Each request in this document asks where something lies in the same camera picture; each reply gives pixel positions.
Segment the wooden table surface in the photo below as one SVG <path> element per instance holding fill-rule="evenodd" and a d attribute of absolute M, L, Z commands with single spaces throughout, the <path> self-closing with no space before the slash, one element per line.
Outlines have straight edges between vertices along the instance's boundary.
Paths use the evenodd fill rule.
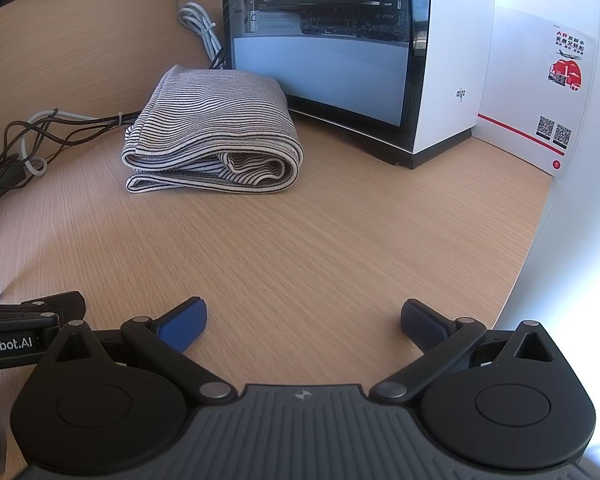
<path fill-rule="evenodd" d="M 196 1 L 220 20 L 220 0 Z M 47 108 L 139 109 L 174 63 L 207 60 L 172 0 L 17 0 L 0 9 L 0 136 Z M 274 195 L 132 195 L 121 132 L 67 150 L 42 179 L 0 199 L 2 300 L 80 290 L 86 320 L 104 329 L 199 295 L 208 327 L 187 355 L 238 389 L 368 388 L 419 355 L 398 326 L 407 298 L 492 324 L 549 176 L 476 139 L 410 171 L 337 128 L 295 119 L 305 162 Z M 0 371 L 5 478 L 25 464 L 8 416 L 29 373 Z"/>

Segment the red illustration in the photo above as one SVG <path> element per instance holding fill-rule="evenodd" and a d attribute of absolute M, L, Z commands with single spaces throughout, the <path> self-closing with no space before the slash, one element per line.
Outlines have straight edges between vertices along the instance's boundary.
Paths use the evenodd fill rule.
<path fill-rule="evenodd" d="M 568 86 L 571 90 L 578 90 L 582 83 L 580 67 L 573 59 L 559 59 L 551 65 L 549 81 Z"/>

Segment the gray ribbed cover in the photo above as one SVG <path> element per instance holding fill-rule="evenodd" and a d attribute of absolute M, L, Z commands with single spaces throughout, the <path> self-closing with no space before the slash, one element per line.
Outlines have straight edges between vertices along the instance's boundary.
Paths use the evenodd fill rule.
<path fill-rule="evenodd" d="M 32 466 L 19 480 L 72 478 Z M 163 455 L 107 480 L 589 480 L 577 466 L 509 475 L 443 454 L 408 410 L 359 386 L 249 385 L 229 406 L 203 408 Z"/>

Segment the white poster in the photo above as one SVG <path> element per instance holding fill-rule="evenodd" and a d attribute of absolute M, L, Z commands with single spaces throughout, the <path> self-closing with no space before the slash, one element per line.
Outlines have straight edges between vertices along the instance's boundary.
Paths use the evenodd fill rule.
<path fill-rule="evenodd" d="M 562 176 L 580 131 L 595 48 L 577 30 L 496 6 L 474 136 Z"/>

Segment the folded cloth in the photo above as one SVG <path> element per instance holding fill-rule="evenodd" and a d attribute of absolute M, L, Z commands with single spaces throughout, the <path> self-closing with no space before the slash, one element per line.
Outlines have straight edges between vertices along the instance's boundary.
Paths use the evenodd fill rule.
<path fill-rule="evenodd" d="M 266 193 L 293 184 L 302 147 L 274 79 L 176 65 L 127 129 L 122 162 L 137 171 L 126 181 L 132 193 Z"/>

